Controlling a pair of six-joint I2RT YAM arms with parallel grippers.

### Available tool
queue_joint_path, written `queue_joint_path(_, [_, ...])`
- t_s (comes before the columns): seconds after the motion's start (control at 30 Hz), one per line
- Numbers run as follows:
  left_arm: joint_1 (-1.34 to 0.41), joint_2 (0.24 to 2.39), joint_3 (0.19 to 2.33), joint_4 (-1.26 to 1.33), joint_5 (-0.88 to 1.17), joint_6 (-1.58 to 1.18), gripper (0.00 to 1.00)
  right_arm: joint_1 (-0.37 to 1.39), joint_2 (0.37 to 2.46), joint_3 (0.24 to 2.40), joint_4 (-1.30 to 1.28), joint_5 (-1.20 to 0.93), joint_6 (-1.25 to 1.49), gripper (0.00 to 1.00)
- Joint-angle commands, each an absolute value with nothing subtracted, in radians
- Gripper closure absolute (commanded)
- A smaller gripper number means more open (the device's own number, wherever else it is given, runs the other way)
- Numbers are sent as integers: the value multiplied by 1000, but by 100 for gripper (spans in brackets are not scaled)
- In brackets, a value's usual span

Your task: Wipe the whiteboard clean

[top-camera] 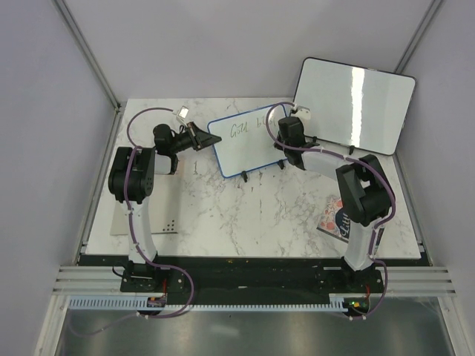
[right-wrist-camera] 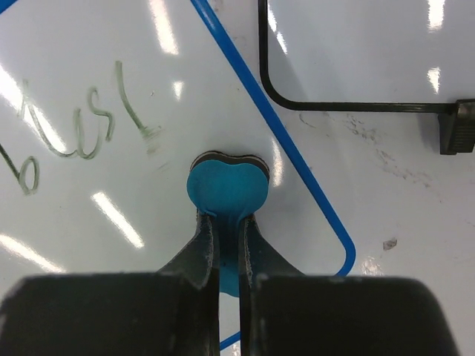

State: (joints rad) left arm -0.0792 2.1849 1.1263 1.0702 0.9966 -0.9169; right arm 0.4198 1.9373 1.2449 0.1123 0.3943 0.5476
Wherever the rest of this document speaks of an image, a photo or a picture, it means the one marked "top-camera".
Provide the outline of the small blue-framed whiteboard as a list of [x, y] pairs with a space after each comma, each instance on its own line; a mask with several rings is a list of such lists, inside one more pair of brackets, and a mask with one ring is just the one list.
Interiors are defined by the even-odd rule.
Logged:
[[286, 159], [284, 153], [274, 147], [275, 142], [269, 136], [266, 124], [277, 136], [278, 120], [287, 115], [287, 110], [280, 105], [266, 119], [268, 111], [270, 106], [267, 105], [207, 124], [208, 132], [221, 138], [213, 148], [223, 177], [239, 176], [244, 171], [255, 171]]

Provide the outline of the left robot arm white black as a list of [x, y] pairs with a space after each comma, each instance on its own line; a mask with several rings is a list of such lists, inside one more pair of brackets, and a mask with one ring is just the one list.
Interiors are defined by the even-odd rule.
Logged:
[[119, 147], [108, 176], [108, 190], [122, 206], [128, 224], [128, 260], [133, 266], [156, 265], [157, 249], [151, 236], [149, 198], [154, 190], [154, 176], [173, 175], [178, 154], [192, 149], [201, 151], [222, 141], [194, 122], [175, 132], [167, 124], [153, 129], [154, 147]]

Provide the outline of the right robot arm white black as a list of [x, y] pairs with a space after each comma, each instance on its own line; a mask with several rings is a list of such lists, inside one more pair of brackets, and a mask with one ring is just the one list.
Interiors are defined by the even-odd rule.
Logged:
[[278, 120], [275, 147], [282, 149], [291, 165], [337, 182], [342, 212], [350, 220], [350, 237], [344, 253], [346, 269], [339, 280], [345, 290], [358, 291], [367, 282], [364, 270], [374, 263], [379, 226], [391, 216], [396, 204], [378, 157], [345, 157], [310, 142], [305, 137], [303, 122], [296, 116]]

